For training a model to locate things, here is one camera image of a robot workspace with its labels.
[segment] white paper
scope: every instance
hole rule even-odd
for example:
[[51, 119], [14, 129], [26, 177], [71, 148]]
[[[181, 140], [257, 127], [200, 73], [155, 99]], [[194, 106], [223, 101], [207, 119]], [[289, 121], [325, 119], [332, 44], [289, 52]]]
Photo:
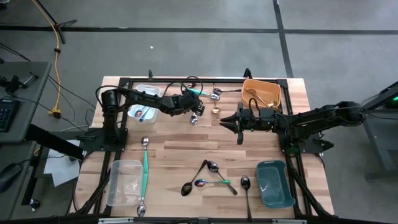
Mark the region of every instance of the white paper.
[[[68, 140], [68, 142], [79, 146], [80, 141]], [[60, 157], [63, 156], [53, 149], [50, 149], [48, 157]], [[64, 156], [62, 158], [48, 158], [44, 167], [44, 174], [52, 174], [52, 180], [54, 186], [65, 183], [66, 181], [72, 180], [79, 176], [79, 160], [75, 159], [71, 161], [69, 156]]]

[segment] wooden table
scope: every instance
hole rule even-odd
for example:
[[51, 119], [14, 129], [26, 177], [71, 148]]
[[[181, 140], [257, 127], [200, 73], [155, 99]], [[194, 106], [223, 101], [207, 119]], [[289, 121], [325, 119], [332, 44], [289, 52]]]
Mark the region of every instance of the wooden table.
[[[118, 85], [120, 77], [104, 77], [103, 85]], [[287, 79], [293, 112], [310, 110], [304, 80], [301, 78]], [[166, 83], [158, 85], [164, 90]], [[204, 83], [204, 92], [211, 93], [212, 83]], [[242, 84], [215, 84], [222, 90], [241, 88]], [[172, 86], [168, 95], [180, 93], [179, 86]], [[244, 132], [243, 145], [236, 144], [237, 135], [221, 127], [220, 118], [232, 115], [241, 101], [240, 93], [223, 93], [217, 106], [221, 113], [211, 113], [214, 101], [201, 97], [206, 110], [196, 126], [189, 122], [191, 113], [170, 117], [159, 113], [154, 124], [139, 123], [132, 118], [127, 119], [129, 137], [126, 150], [121, 159], [143, 161], [144, 152], [140, 144], [141, 137], [149, 136], [149, 180], [145, 204], [146, 217], [219, 217], [245, 218], [245, 191], [240, 186], [240, 178], [247, 175], [251, 180], [249, 203], [253, 218], [293, 218], [292, 208], [269, 209], [263, 206], [256, 181], [255, 167], [261, 161], [279, 159], [285, 161], [280, 151], [277, 135], [271, 132]], [[92, 127], [102, 127], [101, 108], [97, 105]], [[93, 193], [100, 179], [103, 152], [92, 153], [82, 165], [76, 188], [76, 205], [80, 208]], [[180, 194], [181, 186], [191, 181], [204, 159], [218, 163], [220, 173], [225, 179], [232, 181], [238, 191], [234, 196], [225, 185], [206, 184], [199, 188], [194, 186], [190, 195]], [[314, 155], [302, 155], [308, 188], [324, 208], [333, 213], [328, 184], [321, 160]], [[198, 179], [220, 180], [217, 174], [203, 169]], [[298, 202], [304, 212], [302, 193], [298, 189]], [[103, 211], [106, 201], [103, 197]], [[135, 217], [134, 207], [113, 207], [112, 216]]]

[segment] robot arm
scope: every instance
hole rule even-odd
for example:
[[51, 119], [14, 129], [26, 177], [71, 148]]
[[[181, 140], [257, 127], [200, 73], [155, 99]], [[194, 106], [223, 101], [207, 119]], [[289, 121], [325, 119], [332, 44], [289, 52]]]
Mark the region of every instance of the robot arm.
[[358, 126], [366, 119], [363, 109], [355, 102], [342, 101], [336, 105], [325, 105], [304, 113], [293, 116], [279, 114], [278, 112], [263, 108], [259, 116], [250, 109], [243, 109], [242, 103], [238, 104], [237, 112], [227, 118], [221, 119], [220, 125], [238, 134], [238, 144], [243, 143], [243, 131], [272, 131], [280, 138], [282, 149], [297, 147], [303, 139], [312, 134], [336, 127]]
[[[121, 96], [126, 98], [123, 105], [119, 105]], [[165, 114], [171, 116], [180, 115], [189, 111], [201, 116], [205, 110], [199, 96], [193, 92], [186, 90], [181, 95], [174, 94], [172, 96], [157, 95], [152, 96], [137, 90], [128, 90], [125, 88], [115, 88], [106, 90], [101, 94], [103, 103], [102, 110], [104, 116], [104, 143], [112, 144], [120, 138], [119, 129], [116, 124], [118, 113], [126, 111], [130, 106], [140, 104], [157, 108]]]

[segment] computer mouse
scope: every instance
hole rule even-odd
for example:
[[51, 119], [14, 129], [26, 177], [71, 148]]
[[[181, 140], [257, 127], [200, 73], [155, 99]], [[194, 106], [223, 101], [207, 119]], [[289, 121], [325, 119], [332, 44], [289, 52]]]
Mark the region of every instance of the computer mouse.
[[20, 164], [12, 163], [0, 172], [0, 193], [5, 192], [12, 185], [21, 171], [22, 166]]

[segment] floor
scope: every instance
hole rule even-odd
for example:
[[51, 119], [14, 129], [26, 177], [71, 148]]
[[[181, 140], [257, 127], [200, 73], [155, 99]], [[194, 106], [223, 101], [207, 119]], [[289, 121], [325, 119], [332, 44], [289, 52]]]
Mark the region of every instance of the floor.
[[[362, 102], [397, 81], [398, 2], [395, 0], [279, 0], [278, 23], [272, 0], [43, 0], [58, 21], [78, 19], [74, 27], [204, 28], [207, 32], [66, 32], [61, 45], [62, 85], [94, 103], [94, 90], [105, 75], [209, 75], [240, 77], [246, 67], [255, 77], [304, 78], [312, 108], [341, 100]], [[0, 11], [0, 26], [47, 26], [30, 1], [12, 0]], [[364, 35], [336, 32], [288, 34], [283, 28], [321, 30], [381, 30]], [[232, 29], [234, 32], [206, 28]], [[247, 29], [249, 33], [236, 29]], [[0, 42], [35, 61], [53, 62], [55, 37], [46, 31], [0, 30]], [[0, 58], [20, 61], [0, 50]], [[55, 88], [47, 85], [41, 103], [52, 107]], [[85, 124], [88, 105], [66, 94], [76, 111], [77, 125]], [[73, 118], [64, 100], [61, 109]], [[39, 109], [34, 122], [58, 131], [70, 124]], [[396, 223], [398, 182], [366, 182], [364, 174], [379, 170], [362, 126], [334, 128], [325, 139], [335, 147], [325, 153], [326, 176], [335, 213], [344, 218]], [[46, 212], [21, 211], [19, 218], [62, 215], [72, 184], [47, 198]]]

